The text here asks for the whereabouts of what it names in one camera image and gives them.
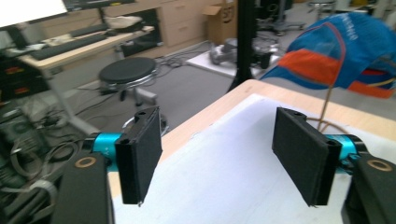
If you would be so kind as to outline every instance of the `monitor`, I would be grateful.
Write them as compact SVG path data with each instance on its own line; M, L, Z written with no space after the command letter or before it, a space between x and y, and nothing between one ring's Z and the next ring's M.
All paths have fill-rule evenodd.
M0 31L7 31L18 49L28 45L18 24L43 21L67 12L62 0L10 0L1 5Z
M62 0L11 0L0 7L0 29L27 21L41 21L66 13Z
M114 7L123 4L135 3L135 0L64 0L68 11L83 9Z

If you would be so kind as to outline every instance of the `white cable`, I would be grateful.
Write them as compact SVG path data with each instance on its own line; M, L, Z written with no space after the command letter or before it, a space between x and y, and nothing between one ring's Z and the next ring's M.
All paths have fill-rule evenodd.
M6 192L6 193L27 193L30 190L29 189L11 189L11 188L0 188L1 191Z
M43 166L41 169L42 176L49 175L48 164L50 162L50 159L52 159L52 157L55 155L56 151L66 147L66 146L69 146L69 145L72 147L72 150L73 150L73 155L70 157L70 158L72 158L74 156L74 154L76 154L76 152L78 151L78 145L74 142L61 143L60 145L58 145L57 147L54 147L50 152L47 153L46 157L44 158Z
M10 156L11 164L14 167L15 171L18 174L20 174L20 175L23 175L23 176L26 176L26 177L30 177L30 178L35 177L36 175L38 175L40 173L40 171L41 171L41 168L40 168L41 167L41 160L40 160L40 158L38 158L38 156L34 152L27 153L34 160L35 168L36 168L35 172L30 173L30 172L25 171L21 167L20 162L18 160L18 155L17 155L18 152L21 152L20 148L17 148L16 150L11 151L11 156Z
M35 188L44 189L49 194L50 203L55 204L56 198L58 196L58 190L51 182L48 180L39 179L33 185L31 185L29 189L32 190Z

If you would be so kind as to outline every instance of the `black pole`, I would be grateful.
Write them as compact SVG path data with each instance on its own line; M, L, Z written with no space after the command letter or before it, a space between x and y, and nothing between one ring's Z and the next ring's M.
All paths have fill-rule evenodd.
M100 21L102 22L102 24L106 24L106 13L103 11L103 9L101 7L98 8L98 12L99 12L99 17L100 17Z
M256 27L254 4L255 0L238 0L236 74L228 91L231 91L244 81L254 78L250 71L253 52L252 37Z
M17 25L9 26L7 28L7 32L17 49L26 49L26 47L29 45L22 31L17 27Z

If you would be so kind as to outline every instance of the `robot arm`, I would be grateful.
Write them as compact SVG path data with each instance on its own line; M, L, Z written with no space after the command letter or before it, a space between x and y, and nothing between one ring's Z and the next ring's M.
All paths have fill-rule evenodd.
M221 64L224 62L236 63L236 39L234 39L234 41L227 39L220 52L216 48L215 44L211 43L209 57L213 64Z
M273 150L308 205L327 204L334 171L343 167L352 174L344 222L396 223L396 165L371 155L358 137L323 135L306 115L278 108Z
M123 202L141 204L163 151L159 108L137 112L134 122L127 133L86 138L65 166L2 210L2 223L114 223L107 167L118 167Z

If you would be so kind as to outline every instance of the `cardboard box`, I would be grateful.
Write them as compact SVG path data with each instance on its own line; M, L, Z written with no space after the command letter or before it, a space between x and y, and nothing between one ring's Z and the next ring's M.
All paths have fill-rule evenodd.
M220 45L227 38L236 38L237 2L236 0L223 0L204 8L203 14L207 16L207 38L209 41Z

